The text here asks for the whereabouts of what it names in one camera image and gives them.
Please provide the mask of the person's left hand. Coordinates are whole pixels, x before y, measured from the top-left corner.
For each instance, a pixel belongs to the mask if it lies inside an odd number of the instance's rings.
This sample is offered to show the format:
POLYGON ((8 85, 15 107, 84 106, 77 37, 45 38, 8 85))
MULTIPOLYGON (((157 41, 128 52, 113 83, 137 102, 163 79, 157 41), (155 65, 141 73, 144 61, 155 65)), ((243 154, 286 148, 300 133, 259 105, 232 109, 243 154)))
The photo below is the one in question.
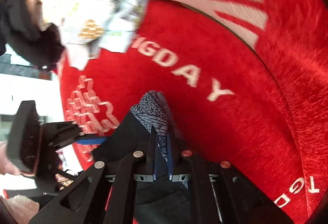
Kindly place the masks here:
POLYGON ((22 194, 18 198, 5 198, 3 191, 25 191, 29 189, 36 189, 35 181, 23 177, 18 168, 9 161, 7 158, 7 141, 1 141, 1 199, 17 223, 29 223, 39 211, 39 203, 22 194))

